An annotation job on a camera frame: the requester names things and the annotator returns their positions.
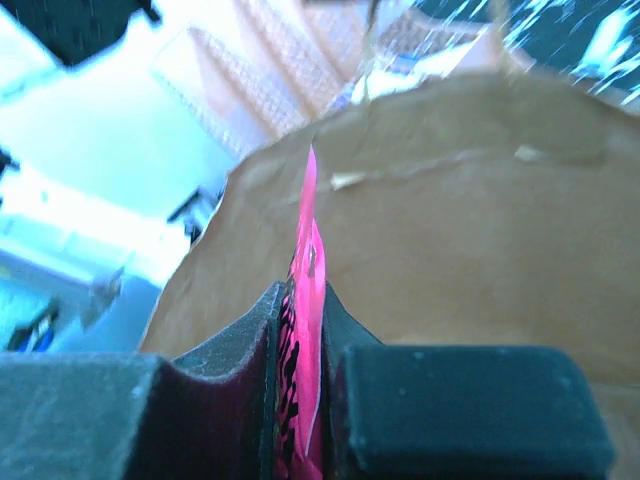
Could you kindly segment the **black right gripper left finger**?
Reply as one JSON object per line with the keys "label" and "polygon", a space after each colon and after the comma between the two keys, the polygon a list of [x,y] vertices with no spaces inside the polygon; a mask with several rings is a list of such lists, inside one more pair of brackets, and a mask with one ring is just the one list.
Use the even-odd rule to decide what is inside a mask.
{"label": "black right gripper left finger", "polygon": [[5,479],[269,479],[277,320],[272,284],[243,316],[173,360],[5,353]]}

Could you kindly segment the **brown paper bag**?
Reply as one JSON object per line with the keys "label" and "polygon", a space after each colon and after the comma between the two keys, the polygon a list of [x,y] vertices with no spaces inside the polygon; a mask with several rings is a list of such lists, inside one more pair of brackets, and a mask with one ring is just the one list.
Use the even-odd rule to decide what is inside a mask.
{"label": "brown paper bag", "polygon": [[178,356],[294,252],[309,153],[329,282],[392,343],[540,343],[590,379],[639,475],[639,108],[536,74],[455,75],[352,106],[243,160],[141,348]]}

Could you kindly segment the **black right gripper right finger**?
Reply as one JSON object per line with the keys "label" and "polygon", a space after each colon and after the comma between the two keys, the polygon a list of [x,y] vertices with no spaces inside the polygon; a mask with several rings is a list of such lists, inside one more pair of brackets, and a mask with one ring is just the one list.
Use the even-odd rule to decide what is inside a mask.
{"label": "black right gripper right finger", "polygon": [[543,346],[387,345],[328,289],[332,479],[604,479],[615,448],[589,384]]}

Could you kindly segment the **pink snack packet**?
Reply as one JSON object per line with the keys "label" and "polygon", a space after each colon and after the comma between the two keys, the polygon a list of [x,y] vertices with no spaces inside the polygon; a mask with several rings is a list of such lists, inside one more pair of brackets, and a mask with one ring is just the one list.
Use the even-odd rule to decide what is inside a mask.
{"label": "pink snack packet", "polygon": [[296,247],[279,318],[274,477],[321,479],[322,326],[325,250],[315,219],[317,162],[309,151]]}

